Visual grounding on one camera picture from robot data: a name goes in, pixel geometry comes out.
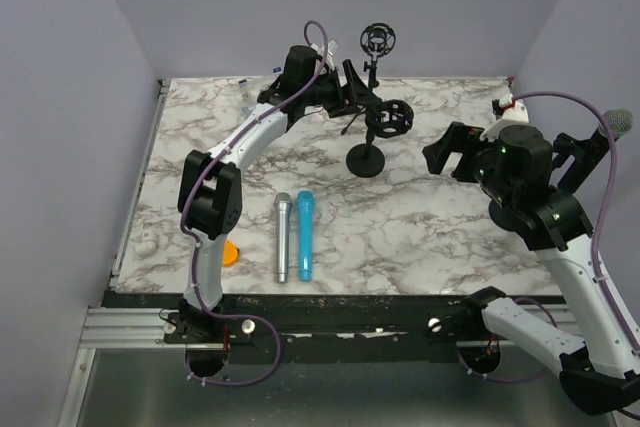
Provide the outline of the black tripod microphone stand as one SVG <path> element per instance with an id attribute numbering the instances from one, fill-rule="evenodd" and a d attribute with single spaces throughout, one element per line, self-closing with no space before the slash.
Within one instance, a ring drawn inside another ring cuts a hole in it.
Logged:
<path id="1" fill-rule="evenodd" d="M 379 81 L 377 79 L 378 61 L 380 58 L 388 55 L 394 48 L 396 43 L 396 34 L 394 29 L 386 23 L 376 22 L 367 26 L 361 33 L 360 46 L 364 53 L 369 57 L 369 61 L 364 62 L 363 70 L 368 72 L 367 87 L 373 91 L 379 87 Z M 355 120 L 362 114 L 366 113 L 365 107 L 360 107 L 357 113 L 349 123 L 342 129 L 341 135 L 345 135 L 350 126 Z M 387 121 L 389 119 L 389 112 L 380 110 L 381 121 Z M 366 144 L 360 145 L 360 147 L 370 147 L 375 140 L 375 132 L 368 129 L 365 136 Z"/>

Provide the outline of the round base shock-mount stand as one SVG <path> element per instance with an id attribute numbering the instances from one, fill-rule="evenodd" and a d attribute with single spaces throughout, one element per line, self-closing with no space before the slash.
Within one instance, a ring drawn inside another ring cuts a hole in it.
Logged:
<path id="1" fill-rule="evenodd" d="M 373 178 L 385 166 L 376 138 L 390 139 L 408 133 L 413 127 L 414 111 L 404 101 L 393 99 L 364 109 L 367 132 L 365 142 L 351 148 L 346 156 L 348 170 L 360 178 Z"/>

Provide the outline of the blue microphone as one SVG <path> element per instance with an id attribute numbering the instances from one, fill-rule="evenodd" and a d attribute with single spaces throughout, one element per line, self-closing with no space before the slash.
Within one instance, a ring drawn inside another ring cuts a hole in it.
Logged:
<path id="1" fill-rule="evenodd" d="M 315 199 L 311 191 L 300 191 L 296 200 L 298 211 L 298 261 L 299 278 L 312 280 L 313 268 L 313 218 Z"/>

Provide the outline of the round base clip stand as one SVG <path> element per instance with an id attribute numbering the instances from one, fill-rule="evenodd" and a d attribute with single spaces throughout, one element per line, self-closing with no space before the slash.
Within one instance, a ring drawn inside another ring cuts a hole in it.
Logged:
<path id="1" fill-rule="evenodd" d="M 576 157 L 582 150 L 580 141 L 566 133 L 560 133 L 552 146 L 554 152 L 552 160 L 553 171 L 561 168 L 570 157 Z"/>

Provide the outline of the silver microphone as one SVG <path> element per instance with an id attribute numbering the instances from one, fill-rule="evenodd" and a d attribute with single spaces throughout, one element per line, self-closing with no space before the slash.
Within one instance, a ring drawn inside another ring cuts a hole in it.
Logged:
<path id="1" fill-rule="evenodd" d="M 288 281 L 291 211 L 291 196 L 285 192 L 278 193 L 274 199 L 276 222 L 276 281 L 278 283 L 286 283 Z"/>

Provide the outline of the black mesh-head microphone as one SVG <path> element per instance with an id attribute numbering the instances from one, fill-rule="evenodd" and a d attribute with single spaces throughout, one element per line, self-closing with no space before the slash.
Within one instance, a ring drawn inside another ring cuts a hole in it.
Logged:
<path id="1" fill-rule="evenodd" d="M 626 135 L 633 128 L 633 114 L 626 109 L 612 109 L 603 114 L 606 124 L 612 131 L 614 141 Z M 580 154 L 573 158 L 564 175 L 558 182 L 562 191 L 575 193 L 584 183 L 599 162 L 610 151 L 609 141 L 602 125 L 588 139 L 579 140 L 582 146 Z"/>

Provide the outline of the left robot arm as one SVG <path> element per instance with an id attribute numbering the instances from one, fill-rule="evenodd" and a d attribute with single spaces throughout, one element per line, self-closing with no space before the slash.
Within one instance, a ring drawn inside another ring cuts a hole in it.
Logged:
<path id="1" fill-rule="evenodd" d="M 383 100 L 358 76 L 351 61 L 331 65 L 318 46 L 295 45 L 283 72 L 257 96 L 248 118 L 223 142 L 206 152 L 191 151 L 183 165 L 178 196 L 180 229 L 193 240 L 183 299 L 192 312 L 187 329 L 201 342 L 214 340 L 222 323 L 237 320 L 217 307 L 223 297 L 221 274 L 228 234 L 242 213 L 242 177 L 253 161 L 319 106 L 329 117 L 364 114 L 367 133 L 383 134 Z"/>

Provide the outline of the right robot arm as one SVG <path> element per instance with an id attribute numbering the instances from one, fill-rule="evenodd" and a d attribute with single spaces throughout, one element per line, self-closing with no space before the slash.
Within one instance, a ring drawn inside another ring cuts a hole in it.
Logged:
<path id="1" fill-rule="evenodd" d="M 469 337 L 489 332 L 526 351 L 560 381 L 571 402 L 588 415 L 620 411 L 639 400 L 639 331 L 615 287 L 607 286 L 595 233 L 572 194 L 550 183 L 553 147 L 529 125 L 503 128 L 493 141 L 478 127 L 453 122 L 423 148 L 428 170 L 442 172 L 449 156 L 461 158 L 452 174 L 477 183 L 489 196 L 492 220 L 515 232 L 560 288 L 580 333 L 567 334 L 536 318 L 495 288 L 468 297 L 460 314 Z"/>

